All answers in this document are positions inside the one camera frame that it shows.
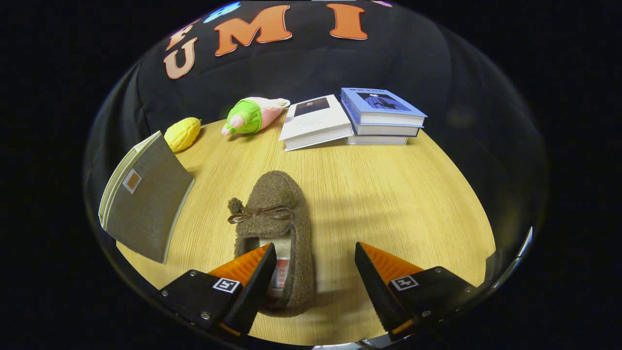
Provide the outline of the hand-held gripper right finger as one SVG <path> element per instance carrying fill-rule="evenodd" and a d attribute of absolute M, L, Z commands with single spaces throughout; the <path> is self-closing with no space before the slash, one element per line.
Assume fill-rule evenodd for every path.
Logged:
<path fill-rule="evenodd" d="M 442 266 L 420 268 L 364 242 L 356 243 L 355 264 L 389 336 L 432 332 L 466 310 L 478 290 Z"/>

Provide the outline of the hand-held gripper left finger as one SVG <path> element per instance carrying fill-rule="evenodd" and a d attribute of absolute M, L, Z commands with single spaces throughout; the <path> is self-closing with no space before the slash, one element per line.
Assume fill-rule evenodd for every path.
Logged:
<path fill-rule="evenodd" d="M 248 334 L 277 264 L 268 243 L 222 264 L 211 272 L 188 270 L 160 290 L 169 312 L 211 334 Z"/>

